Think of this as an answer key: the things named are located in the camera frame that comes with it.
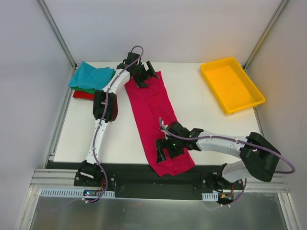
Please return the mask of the pink t shirt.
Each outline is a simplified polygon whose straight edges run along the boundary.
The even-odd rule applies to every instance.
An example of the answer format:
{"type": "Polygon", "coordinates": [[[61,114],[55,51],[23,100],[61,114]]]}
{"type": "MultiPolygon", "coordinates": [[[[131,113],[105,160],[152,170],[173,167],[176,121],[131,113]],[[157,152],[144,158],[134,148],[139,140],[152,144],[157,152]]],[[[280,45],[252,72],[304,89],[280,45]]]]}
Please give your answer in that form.
{"type": "Polygon", "coordinates": [[[160,130],[159,118],[166,124],[176,121],[176,115],[163,82],[162,73],[157,72],[158,79],[151,77],[145,83],[148,88],[138,88],[133,79],[125,84],[133,115],[140,135],[144,153],[149,165],[159,175],[175,176],[194,167],[195,163],[189,152],[171,159],[166,154],[166,161],[157,162],[155,141],[164,138],[165,133],[160,130]]]}

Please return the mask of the yellow plastic tray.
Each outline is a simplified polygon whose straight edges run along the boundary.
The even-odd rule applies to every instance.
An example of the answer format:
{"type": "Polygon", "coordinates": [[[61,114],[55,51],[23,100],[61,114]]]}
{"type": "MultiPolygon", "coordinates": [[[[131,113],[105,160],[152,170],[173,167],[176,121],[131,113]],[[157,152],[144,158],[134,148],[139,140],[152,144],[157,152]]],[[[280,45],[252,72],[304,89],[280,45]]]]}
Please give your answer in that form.
{"type": "Polygon", "coordinates": [[[226,115],[257,107],[266,99],[234,57],[200,65],[201,75],[226,115]]]}

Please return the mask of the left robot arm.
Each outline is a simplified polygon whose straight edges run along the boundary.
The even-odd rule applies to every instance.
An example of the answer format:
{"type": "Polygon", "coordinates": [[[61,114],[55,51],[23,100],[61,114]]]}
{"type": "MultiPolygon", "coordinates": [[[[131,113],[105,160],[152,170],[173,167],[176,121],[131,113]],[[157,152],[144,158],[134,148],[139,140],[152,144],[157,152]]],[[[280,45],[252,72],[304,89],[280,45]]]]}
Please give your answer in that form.
{"type": "Polygon", "coordinates": [[[80,175],[76,177],[79,181],[85,179],[90,186],[97,186],[106,178],[98,158],[105,133],[118,115],[117,93],[130,80],[136,83],[137,88],[148,88],[146,80],[150,77],[159,78],[150,61],[146,62],[147,67],[145,67],[141,58],[142,54],[130,51],[127,58],[117,66],[115,76],[110,83],[94,93],[94,134],[85,160],[78,169],[80,175]]]}

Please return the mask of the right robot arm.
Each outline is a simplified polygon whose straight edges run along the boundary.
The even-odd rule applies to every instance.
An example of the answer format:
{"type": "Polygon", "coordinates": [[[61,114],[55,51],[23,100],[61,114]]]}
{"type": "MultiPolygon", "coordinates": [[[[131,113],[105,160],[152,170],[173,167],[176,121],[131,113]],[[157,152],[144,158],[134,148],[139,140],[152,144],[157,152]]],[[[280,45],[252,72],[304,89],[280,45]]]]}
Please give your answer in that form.
{"type": "Polygon", "coordinates": [[[239,159],[222,164],[216,175],[208,180],[208,185],[214,190],[227,189],[232,183],[251,177],[271,182],[280,159],[279,151],[256,132],[232,137],[200,128],[188,130],[177,121],[161,125],[160,129],[165,136],[155,142],[157,163],[183,156],[186,150],[219,152],[239,159]]]}

